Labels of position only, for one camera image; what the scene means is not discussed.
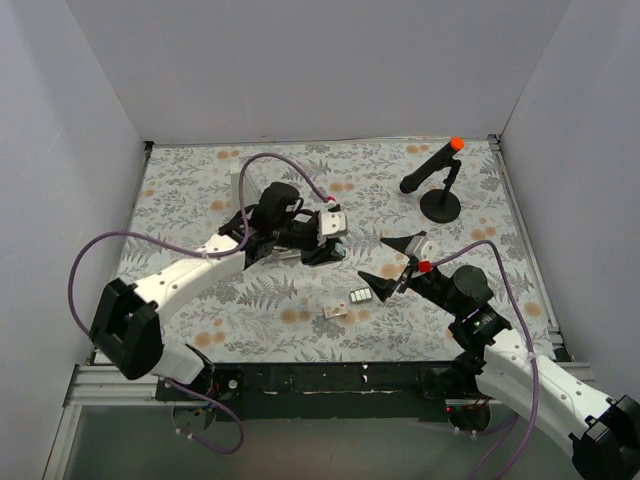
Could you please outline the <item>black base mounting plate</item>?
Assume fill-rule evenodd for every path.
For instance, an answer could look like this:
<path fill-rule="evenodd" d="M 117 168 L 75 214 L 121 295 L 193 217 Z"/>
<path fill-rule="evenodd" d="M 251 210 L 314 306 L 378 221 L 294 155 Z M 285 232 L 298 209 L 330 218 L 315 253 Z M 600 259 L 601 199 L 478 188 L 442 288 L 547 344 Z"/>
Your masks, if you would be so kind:
<path fill-rule="evenodd" d="M 491 402 L 453 361 L 227 363 L 180 391 L 159 382 L 159 401 L 216 400 L 243 420 L 416 419 L 488 429 Z"/>

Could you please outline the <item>staple strips tray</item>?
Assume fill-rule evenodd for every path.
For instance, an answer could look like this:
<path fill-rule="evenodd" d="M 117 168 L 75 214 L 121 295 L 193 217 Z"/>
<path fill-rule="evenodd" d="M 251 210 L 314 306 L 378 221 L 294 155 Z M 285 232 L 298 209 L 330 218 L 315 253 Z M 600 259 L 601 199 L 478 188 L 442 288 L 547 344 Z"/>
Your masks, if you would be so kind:
<path fill-rule="evenodd" d="M 369 287 L 355 289 L 349 293 L 349 300 L 352 304 L 364 303 L 372 299 L 373 293 Z"/>

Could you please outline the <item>grey metronome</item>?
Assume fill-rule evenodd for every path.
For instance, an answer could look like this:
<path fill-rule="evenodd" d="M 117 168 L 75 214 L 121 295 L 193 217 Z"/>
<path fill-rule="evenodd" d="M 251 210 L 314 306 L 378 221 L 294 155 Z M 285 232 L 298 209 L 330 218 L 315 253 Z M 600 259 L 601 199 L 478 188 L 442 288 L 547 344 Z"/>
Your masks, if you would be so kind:
<path fill-rule="evenodd" d="M 229 166 L 230 185 L 231 185 L 231 209 L 234 213 L 238 212 L 240 206 L 240 173 L 243 162 L 234 159 Z M 243 198 L 245 206 L 257 204 L 261 196 L 261 189 L 255 183 L 255 179 L 249 171 L 245 172 L 243 177 Z"/>

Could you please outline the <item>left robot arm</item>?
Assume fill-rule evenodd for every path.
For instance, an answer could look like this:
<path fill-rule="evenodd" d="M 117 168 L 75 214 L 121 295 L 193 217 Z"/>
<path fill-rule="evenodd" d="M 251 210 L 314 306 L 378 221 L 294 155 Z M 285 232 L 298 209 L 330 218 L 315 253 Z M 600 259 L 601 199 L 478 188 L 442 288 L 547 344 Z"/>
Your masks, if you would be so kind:
<path fill-rule="evenodd" d="M 163 328 L 173 315 L 277 248 L 298 251 L 307 266 L 339 262 L 345 257 L 342 240 L 347 233 L 347 216 L 334 200 L 311 211 L 295 187 L 274 182 L 194 255 L 132 283 L 111 281 L 100 298 L 90 339 L 125 378 L 169 378 L 188 398 L 203 399 L 212 390 L 208 370 L 213 365 L 196 347 L 164 340 Z"/>

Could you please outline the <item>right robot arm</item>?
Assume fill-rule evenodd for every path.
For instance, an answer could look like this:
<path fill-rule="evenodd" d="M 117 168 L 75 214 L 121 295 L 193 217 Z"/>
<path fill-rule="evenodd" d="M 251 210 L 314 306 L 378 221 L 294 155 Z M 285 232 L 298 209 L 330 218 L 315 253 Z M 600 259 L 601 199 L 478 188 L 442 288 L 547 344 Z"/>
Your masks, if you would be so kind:
<path fill-rule="evenodd" d="M 450 276 L 446 260 L 425 233 L 385 238 L 407 265 L 395 279 L 361 271 L 380 301 L 411 290 L 453 316 L 448 329 L 462 348 L 452 373 L 464 397 L 482 394 L 527 420 L 528 434 L 542 431 L 584 479 L 632 479 L 639 473 L 639 404 L 613 398 L 536 353 L 527 327 L 514 329 L 497 313 L 484 271 L 462 265 Z"/>

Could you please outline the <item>black microphone orange tip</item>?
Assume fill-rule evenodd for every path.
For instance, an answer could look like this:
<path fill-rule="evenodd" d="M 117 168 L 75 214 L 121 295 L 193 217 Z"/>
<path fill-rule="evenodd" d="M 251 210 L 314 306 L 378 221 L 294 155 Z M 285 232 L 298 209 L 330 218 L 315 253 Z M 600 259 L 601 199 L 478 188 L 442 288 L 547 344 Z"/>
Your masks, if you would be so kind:
<path fill-rule="evenodd" d="M 414 172 L 406 175 L 400 182 L 399 189 L 404 194 L 415 192 L 418 187 L 433 173 L 449 168 L 444 183 L 450 188 L 461 168 L 461 161 L 455 157 L 465 146 L 460 137 L 453 137 L 447 144 L 434 153 Z"/>

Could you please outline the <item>black round microphone stand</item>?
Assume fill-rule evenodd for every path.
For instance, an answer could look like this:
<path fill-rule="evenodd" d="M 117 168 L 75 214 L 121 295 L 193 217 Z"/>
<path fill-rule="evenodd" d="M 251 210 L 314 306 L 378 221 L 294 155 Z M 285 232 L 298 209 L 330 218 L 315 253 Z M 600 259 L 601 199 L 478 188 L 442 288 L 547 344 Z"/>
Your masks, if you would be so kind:
<path fill-rule="evenodd" d="M 425 193 L 420 200 L 421 213 L 430 221 L 447 224 L 456 220 L 461 212 L 458 197 L 451 192 L 461 168 L 461 161 L 454 159 L 442 189 L 434 189 Z"/>

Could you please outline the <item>white staple box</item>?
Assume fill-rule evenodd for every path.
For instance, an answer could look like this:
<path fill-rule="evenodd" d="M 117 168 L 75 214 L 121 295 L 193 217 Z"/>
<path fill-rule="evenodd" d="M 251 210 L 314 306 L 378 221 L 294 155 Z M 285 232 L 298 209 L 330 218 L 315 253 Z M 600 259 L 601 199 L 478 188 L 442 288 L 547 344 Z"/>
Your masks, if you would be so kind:
<path fill-rule="evenodd" d="M 346 316 L 348 310 L 344 303 L 337 303 L 323 308 L 324 317 L 326 319 Z"/>

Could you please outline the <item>floral patterned table mat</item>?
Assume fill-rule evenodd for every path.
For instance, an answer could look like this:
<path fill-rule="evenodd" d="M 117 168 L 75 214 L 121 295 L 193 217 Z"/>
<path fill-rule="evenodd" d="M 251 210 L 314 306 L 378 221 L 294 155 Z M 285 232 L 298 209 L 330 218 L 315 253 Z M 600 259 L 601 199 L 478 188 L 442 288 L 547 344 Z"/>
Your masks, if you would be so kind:
<path fill-rule="evenodd" d="M 204 291 L 165 327 L 216 362 L 448 360 L 459 352 L 448 329 L 452 316 L 413 292 L 386 302 L 352 304 L 358 271 L 394 279 L 403 255 L 382 237 L 424 231 L 447 259 L 446 274 L 481 268 L 493 307 L 512 325 L 527 327 L 537 353 L 551 355 L 550 320 L 538 276 L 491 142 L 469 140 L 453 185 L 462 210 L 449 224 L 424 218 L 418 194 L 404 195 L 401 179 L 441 147 L 440 140 L 152 149 L 131 221 L 136 234 L 193 248 L 234 212 L 229 166 L 249 163 L 255 183 L 295 186 L 307 208 L 315 188 L 335 197 L 348 217 L 343 262 L 309 268 L 298 259 L 268 258 Z M 346 316 L 326 319 L 325 306 L 344 303 Z"/>

